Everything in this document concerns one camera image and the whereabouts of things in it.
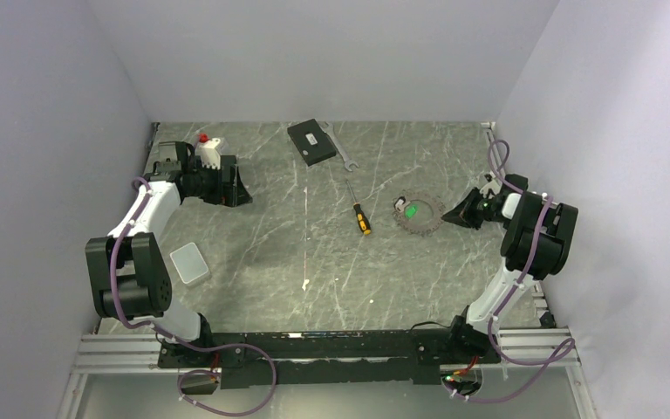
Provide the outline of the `metal disc with keyrings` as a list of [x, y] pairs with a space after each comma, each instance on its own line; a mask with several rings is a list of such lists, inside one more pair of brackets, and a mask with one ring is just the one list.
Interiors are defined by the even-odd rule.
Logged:
[[417, 212], [411, 219], [406, 219], [393, 207], [393, 220], [398, 226], [410, 234], [421, 236], [432, 235], [440, 228], [443, 223], [441, 216], [446, 212], [446, 206], [438, 196], [424, 191], [403, 189], [395, 201], [401, 196], [415, 204]]

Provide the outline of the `green key tag with keys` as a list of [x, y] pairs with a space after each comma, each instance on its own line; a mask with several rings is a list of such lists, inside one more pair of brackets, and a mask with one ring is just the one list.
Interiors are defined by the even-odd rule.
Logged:
[[411, 219], [417, 212], [417, 207], [404, 196], [399, 197], [394, 203], [394, 209], [406, 219]]

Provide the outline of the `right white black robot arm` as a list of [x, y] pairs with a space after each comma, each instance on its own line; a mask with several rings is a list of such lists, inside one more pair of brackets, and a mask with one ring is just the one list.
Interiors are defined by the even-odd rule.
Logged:
[[558, 274], [568, 260], [578, 221], [577, 207], [553, 203], [529, 190], [526, 177], [508, 175], [498, 192], [470, 190], [444, 222], [478, 230], [484, 223], [500, 223], [504, 236], [500, 268], [482, 295], [454, 317], [446, 350], [457, 362], [483, 357], [496, 342], [493, 328], [535, 283]]

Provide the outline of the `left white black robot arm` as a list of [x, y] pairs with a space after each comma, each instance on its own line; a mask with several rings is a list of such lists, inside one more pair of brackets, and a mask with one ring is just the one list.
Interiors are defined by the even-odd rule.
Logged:
[[162, 141], [158, 151], [150, 169], [133, 179], [137, 196], [122, 221], [86, 244], [92, 301], [100, 317], [130, 330], [150, 327], [202, 367], [214, 359], [216, 343], [204, 316], [174, 297], [158, 238], [187, 198], [234, 208], [252, 197], [223, 138]]

